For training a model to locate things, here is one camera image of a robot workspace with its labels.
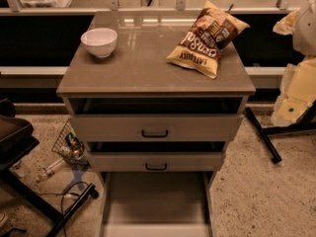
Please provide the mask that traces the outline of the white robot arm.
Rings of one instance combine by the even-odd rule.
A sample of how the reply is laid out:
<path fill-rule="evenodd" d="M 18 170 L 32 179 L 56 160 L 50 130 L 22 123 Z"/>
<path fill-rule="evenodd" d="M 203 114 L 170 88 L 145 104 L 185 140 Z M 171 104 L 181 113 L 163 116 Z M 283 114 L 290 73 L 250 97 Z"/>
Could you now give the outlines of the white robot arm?
<path fill-rule="evenodd" d="M 293 49 L 304 56 L 297 65 L 288 63 L 285 67 L 271 116 L 273 125 L 290 126 L 316 101 L 316 0 L 306 0 L 278 21 L 273 31 L 292 35 Z"/>

